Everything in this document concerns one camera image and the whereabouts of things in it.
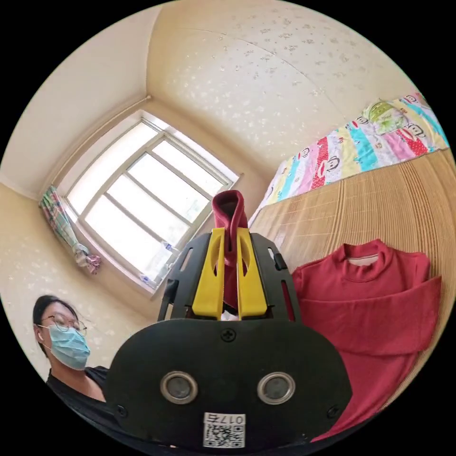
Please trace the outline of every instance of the black shirt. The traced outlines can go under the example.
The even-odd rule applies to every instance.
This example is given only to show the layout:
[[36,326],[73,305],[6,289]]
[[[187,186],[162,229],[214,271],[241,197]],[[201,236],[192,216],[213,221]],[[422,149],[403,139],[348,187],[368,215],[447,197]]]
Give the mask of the black shirt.
[[[85,374],[103,391],[109,369],[103,366],[86,367]],[[114,413],[105,402],[90,398],[56,379],[49,371],[46,384],[72,410],[115,440],[149,455],[194,455],[193,452],[161,446],[159,442],[147,442],[125,432],[117,423]]]

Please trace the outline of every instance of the bamboo mat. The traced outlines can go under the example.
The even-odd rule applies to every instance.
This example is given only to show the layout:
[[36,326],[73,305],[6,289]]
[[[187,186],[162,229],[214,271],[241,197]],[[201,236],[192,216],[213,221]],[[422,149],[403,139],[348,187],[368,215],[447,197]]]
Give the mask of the bamboo mat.
[[455,300],[456,166],[451,151],[358,174],[266,206],[251,231],[276,243],[290,271],[325,257],[342,243],[376,238],[399,250],[427,254],[431,275],[442,276],[436,332],[389,405],[428,360]]

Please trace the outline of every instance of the bed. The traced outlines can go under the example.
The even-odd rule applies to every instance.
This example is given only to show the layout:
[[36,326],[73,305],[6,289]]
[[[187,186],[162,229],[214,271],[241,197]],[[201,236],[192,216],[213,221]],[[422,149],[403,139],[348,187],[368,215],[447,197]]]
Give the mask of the bed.
[[375,100],[356,119],[283,161],[249,223],[265,206],[448,147],[437,117],[420,93]]
[[456,166],[450,149],[433,150],[415,160],[357,173],[263,205],[250,229],[276,243],[290,271],[330,254],[342,243],[375,238],[428,255],[431,275],[442,275],[443,281],[435,337],[385,406],[390,404],[429,358],[456,295]]

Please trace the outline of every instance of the glasses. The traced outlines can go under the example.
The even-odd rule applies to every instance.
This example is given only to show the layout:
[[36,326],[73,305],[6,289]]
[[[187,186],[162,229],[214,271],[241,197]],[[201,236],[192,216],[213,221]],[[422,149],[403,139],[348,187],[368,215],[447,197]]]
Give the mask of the glasses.
[[50,315],[49,317],[46,317],[44,320],[47,320],[48,318],[51,318],[56,324],[56,327],[63,333],[66,333],[70,329],[70,327],[72,327],[81,336],[85,336],[87,334],[86,325],[80,321],[69,320],[67,317],[60,313]]

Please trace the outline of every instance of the window frame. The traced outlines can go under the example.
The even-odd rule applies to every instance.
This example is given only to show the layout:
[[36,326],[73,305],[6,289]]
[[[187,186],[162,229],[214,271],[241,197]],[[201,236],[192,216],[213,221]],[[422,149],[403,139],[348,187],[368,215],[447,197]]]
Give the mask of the window frame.
[[[76,186],[76,184],[83,178],[85,173],[91,168],[91,166],[98,160],[111,146],[113,146],[118,140],[120,140],[125,134],[127,134],[130,130],[135,128],[137,125],[144,123],[148,127],[152,128],[157,134],[149,140],[145,145],[140,147],[136,150],[126,161],[124,161],[111,175],[106,181],[102,184],[100,189],[95,193],[95,195],[90,199],[84,210],[79,214],[75,208],[72,206],[71,201],[69,200],[68,196]],[[86,217],[97,203],[97,201],[104,196],[107,198],[110,203],[114,204],[114,206],[119,209],[126,217],[128,217],[131,221],[133,221],[136,225],[142,228],[149,236],[157,240],[158,242],[165,241],[160,235],[155,233],[151,228],[141,222],[136,216],[129,212],[128,209],[124,208],[121,203],[119,203],[115,198],[113,198],[109,193],[110,187],[117,181],[120,176],[125,176],[129,179],[132,183],[138,186],[142,191],[144,191],[150,198],[154,201],[159,203],[164,209],[169,211],[172,215],[177,217],[183,223],[188,226],[186,233],[182,236],[179,242],[174,245],[178,252],[172,252],[170,258],[165,263],[168,266],[168,271],[170,271],[172,264],[176,261],[177,257],[179,256],[182,249],[185,245],[193,239],[198,231],[200,230],[201,226],[204,222],[210,217],[212,213],[212,205],[211,201],[213,196],[199,187],[196,183],[194,183],[190,178],[188,178],[185,174],[174,168],[171,164],[167,163],[163,158],[153,152],[153,149],[158,146],[163,141],[167,141],[171,146],[175,147],[178,151],[183,153],[193,162],[195,162],[198,166],[204,169],[209,175],[214,177],[218,180],[221,184],[220,189],[217,193],[225,190],[231,189],[239,179],[239,175],[232,170],[230,172],[233,176],[236,177],[236,180],[231,180],[227,176],[225,176],[221,171],[219,171],[214,165],[209,163],[203,157],[201,157],[196,151],[192,150],[188,145],[184,142],[179,140],[178,138],[173,136],[173,133],[177,132],[177,130],[171,126],[168,126],[164,129],[154,125],[150,120],[141,116],[138,121],[136,121],[133,125],[129,126],[129,128],[125,129],[120,135],[118,135],[114,140],[112,140],[107,146],[105,146],[96,156],[90,161],[90,163],[85,166],[84,170],[78,174],[78,177],[72,182],[72,184],[67,188],[66,192],[63,195],[64,203],[67,207],[73,212],[73,216],[71,219],[77,223],[105,252],[109,255],[115,262],[117,262],[122,268],[127,270],[128,272],[132,273],[134,276],[139,278],[140,274],[144,274],[143,271],[137,269],[134,265],[132,265],[128,260],[126,260],[122,255],[120,255],[114,247],[112,247],[108,242],[106,242],[87,222]],[[214,156],[211,151],[204,149],[209,154]],[[152,158],[158,161],[160,164],[165,166],[168,170],[170,170],[173,174],[175,174],[178,178],[182,179],[188,185],[190,185],[194,190],[204,196],[208,203],[205,208],[201,211],[201,213],[196,217],[193,222],[187,220],[184,216],[180,215],[178,212],[170,208],[166,203],[161,201],[157,196],[155,196],[150,190],[145,188],[137,179],[135,179],[130,173],[129,170],[145,155],[149,154]],[[155,290],[161,285],[161,283],[165,280],[167,273],[163,277],[150,277],[151,280],[158,280],[156,282]]]

